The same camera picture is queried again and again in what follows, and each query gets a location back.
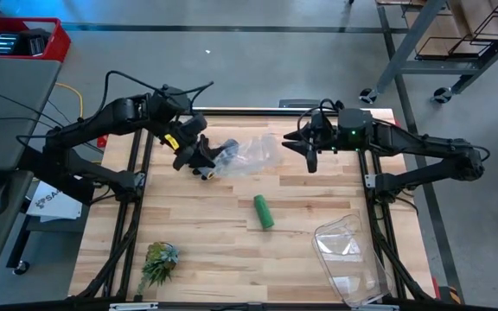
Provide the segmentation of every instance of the plastic lid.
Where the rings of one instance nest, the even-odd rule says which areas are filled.
[[[356,215],[322,225],[313,246],[334,291],[350,307],[359,307],[389,294],[392,278],[376,256],[369,233]]]

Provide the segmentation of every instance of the butcher block tabletop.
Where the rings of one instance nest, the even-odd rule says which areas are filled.
[[[371,112],[376,118],[394,121],[391,110]],[[358,215],[365,229],[368,227],[356,152],[319,155],[318,171],[309,174],[304,158],[280,145],[282,136],[296,129],[296,117],[207,117],[207,121],[203,133],[211,145],[228,138],[248,143],[254,136],[272,134],[282,160],[275,168],[246,177],[202,181],[188,168],[175,171],[172,151],[155,142],[129,299],[140,283],[148,246],[166,242],[179,249],[179,263],[172,280],[144,291],[145,301],[340,302],[311,240],[318,226],[347,215]],[[124,170],[132,138],[110,136],[102,165]],[[141,168],[144,142],[142,137],[136,170]],[[402,155],[381,158],[381,165],[384,172],[405,172]],[[267,231],[262,230],[253,207],[257,194],[266,198],[275,221]],[[398,202],[391,204],[391,213],[402,263],[423,289],[434,295],[416,212]],[[91,207],[70,295],[84,289],[109,257],[117,215],[118,202],[113,199]],[[124,232],[129,224],[126,219]],[[124,256],[117,265],[113,292],[119,285],[123,261]]]

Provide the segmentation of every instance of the concrete floor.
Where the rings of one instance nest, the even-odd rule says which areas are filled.
[[[343,1],[329,0],[107,0],[97,6],[100,3],[15,0],[2,1],[1,8],[12,16],[57,16],[63,22],[380,26],[373,0],[355,0],[352,8]],[[388,15],[392,27],[405,25],[399,8],[388,8]],[[154,85],[181,88],[214,80],[215,86],[198,99],[196,105],[200,106],[275,107],[280,99],[329,97],[341,99],[347,106],[363,107],[357,100],[359,91],[372,86],[388,62],[382,35],[68,33],[73,45],[58,80],[82,92],[87,116],[97,109],[105,72],[111,69]],[[402,35],[396,35],[395,41],[400,40]],[[454,76],[405,76],[421,133],[466,138],[492,152],[479,181],[441,181],[434,188],[465,301],[498,307],[498,62],[447,105],[428,102],[435,89],[455,81]],[[112,79],[111,83],[109,98],[145,92],[128,81]],[[71,92],[57,88],[51,100],[68,118],[78,115],[77,99]],[[404,122],[394,84],[373,107],[392,108]],[[45,112],[64,121],[50,105]],[[100,157],[91,150],[81,152],[86,158]],[[405,160],[409,168],[416,167],[412,157]],[[443,268],[420,190],[416,201],[432,275],[443,285]],[[35,234],[25,254],[32,263],[30,271],[12,276],[4,268],[10,250],[7,245],[0,260],[0,303],[65,297],[79,246],[80,235]]]

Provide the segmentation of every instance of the yellow cable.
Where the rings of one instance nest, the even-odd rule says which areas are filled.
[[[82,94],[80,94],[80,92],[78,92],[78,90],[76,90],[75,88],[68,86],[66,84],[56,82],[55,85],[67,88],[70,91],[75,92],[76,95],[78,95],[78,99],[80,100],[80,117],[84,117],[84,99],[82,98]]]

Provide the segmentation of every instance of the clear plastic bag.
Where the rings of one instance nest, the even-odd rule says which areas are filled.
[[[253,137],[246,143],[229,139],[222,146],[225,148],[214,158],[214,168],[198,168],[208,179],[246,176],[276,167],[281,161],[278,142],[270,134]]]

